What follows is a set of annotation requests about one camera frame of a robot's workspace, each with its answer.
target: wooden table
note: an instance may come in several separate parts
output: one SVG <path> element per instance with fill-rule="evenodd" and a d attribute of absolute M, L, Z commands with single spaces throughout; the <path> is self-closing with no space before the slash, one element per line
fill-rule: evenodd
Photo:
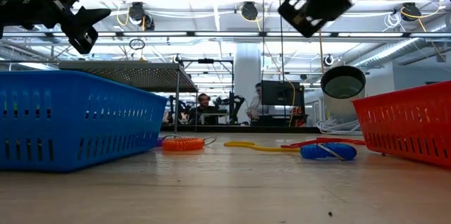
<path fill-rule="evenodd" d="M 219 135 L 202 151 L 155 150 L 67 175 L 3 172 L 0 223 L 450 223 L 450 170 L 365 147 L 341 163 L 223 146 L 315 137 Z"/>

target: shelf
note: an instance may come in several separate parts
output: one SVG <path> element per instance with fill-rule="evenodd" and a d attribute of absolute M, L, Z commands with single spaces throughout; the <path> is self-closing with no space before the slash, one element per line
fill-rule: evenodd
<path fill-rule="evenodd" d="M 179 92 L 194 93 L 197 88 L 177 63 L 139 61 L 62 61 L 61 70 L 76 70 L 143 89 L 149 92 L 176 92 L 180 71 Z"/>

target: red cable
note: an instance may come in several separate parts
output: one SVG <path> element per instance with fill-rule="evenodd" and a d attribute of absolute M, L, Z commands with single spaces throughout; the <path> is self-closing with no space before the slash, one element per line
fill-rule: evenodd
<path fill-rule="evenodd" d="M 326 138 L 326 137 L 317 137 L 315 140 L 310 140 L 306 142 L 299 142 L 289 145 L 282 145 L 281 148 L 301 148 L 310 144 L 323 144 L 323 143 L 350 143 L 356 145 L 366 145 L 363 140 L 355 140 L 355 139 L 341 139 L 341 138 Z"/>

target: orange coiled cable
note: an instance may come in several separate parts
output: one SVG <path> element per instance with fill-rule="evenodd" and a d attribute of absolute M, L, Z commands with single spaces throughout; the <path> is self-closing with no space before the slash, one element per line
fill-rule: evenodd
<path fill-rule="evenodd" d="M 165 139 L 163 141 L 164 151 L 193 151 L 202 149 L 205 145 L 204 139 L 201 138 L 175 138 Z"/>

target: person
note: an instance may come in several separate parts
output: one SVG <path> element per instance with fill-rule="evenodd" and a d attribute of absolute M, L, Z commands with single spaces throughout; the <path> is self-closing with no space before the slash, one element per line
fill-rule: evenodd
<path fill-rule="evenodd" d="M 210 97 L 208 94 L 202 93 L 197 97 L 199 105 L 197 108 L 193 108 L 190 112 L 191 124 L 196 123 L 196 111 L 197 111 L 197 124 L 201 124 L 201 114 L 211 112 L 215 110 L 214 106 L 210 106 Z M 217 125 L 216 116 L 205 116 L 204 125 Z"/>
<path fill-rule="evenodd" d="M 255 92 L 257 93 L 257 96 L 252 99 L 252 102 L 247 109 L 247 116 L 253 121 L 258 120 L 262 115 L 274 113 L 274 106 L 261 105 L 261 83 L 255 85 Z"/>

